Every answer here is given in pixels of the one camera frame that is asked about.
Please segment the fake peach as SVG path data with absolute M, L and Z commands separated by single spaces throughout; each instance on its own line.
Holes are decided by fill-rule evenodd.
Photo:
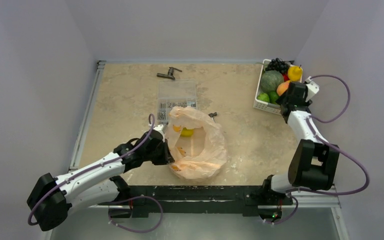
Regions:
M 281 96 L 283 93 L 285 93 L 287 90 L 288 90 L 288 87 L 290 85 L 291 81 L 290 80 L 287 80 L 283 83 L 281 83 L 277 89 L 276 89 L 276 93 Z

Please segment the green orange fake mango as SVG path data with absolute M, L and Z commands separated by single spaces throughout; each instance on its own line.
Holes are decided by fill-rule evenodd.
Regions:
M 269 102 L 274 105 L 278 105 L 277 100 L 279 99 L 279 95 L 277 94 L 276 91 L 270 91 L 267 93 L 269 97 Z

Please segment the yellow fake fruit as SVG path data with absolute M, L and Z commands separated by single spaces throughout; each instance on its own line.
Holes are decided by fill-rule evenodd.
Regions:
M 291 65 L 287 71 L 287 76 L 292 82 L 299 82 L 302 79 L 303 69 L 301 66 Z

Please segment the green fake lime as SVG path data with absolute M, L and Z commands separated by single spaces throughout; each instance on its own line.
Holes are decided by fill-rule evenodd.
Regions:
M 188 138 L 188 137 L 191 137 L 193 134 L 194 134 L 194 129 L 188 129 L 184 127 L 180 133 L 180 136 Z

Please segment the black fake grapes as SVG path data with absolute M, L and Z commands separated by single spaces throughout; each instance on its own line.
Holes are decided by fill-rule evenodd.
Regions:
M 290 65 L 280 58 L 272 59 L 265 67 L 265 71 L 276 71 L 282 75 L 286 74 L 290 68 Z

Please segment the orange plastic bag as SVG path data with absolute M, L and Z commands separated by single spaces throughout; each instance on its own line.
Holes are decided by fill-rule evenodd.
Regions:
M 165 131 L 168 149 L 174 158 L 169 168 L 184 180 L 212 178 L 228 161 L 227 141 L 222 126 L 207 113 L 192 107 L 174 107 Z M 194 129 L 191 137 L 182 137 L 183 128 Z

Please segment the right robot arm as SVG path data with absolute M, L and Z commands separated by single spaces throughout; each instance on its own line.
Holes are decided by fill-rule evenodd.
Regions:
M 329 146 L 315 126 L 309 105 L 317 92 L 312 83 L 291 82 L 276 101 L 285 123 L 297 139 L 297 147 L 287 173 L 269 175 L 260 196 L 268 204 L 297 190 L 329 191 L 334 183 L 339 160 L 337 146 Z

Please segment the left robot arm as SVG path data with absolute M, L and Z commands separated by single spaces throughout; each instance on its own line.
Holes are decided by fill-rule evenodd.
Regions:
M 101 203 L 126 203 L 129 191 L 121 174 L 147 161 L 156 166 L 174 162 L 162 127 L 157 125 L 141 138 L 120 144 L 83 168 L 56 177 L 50 173 L 39 177 L 26 201 L 30 208 L 28 224 L 39 225 L 46 232 L 83 208 Z

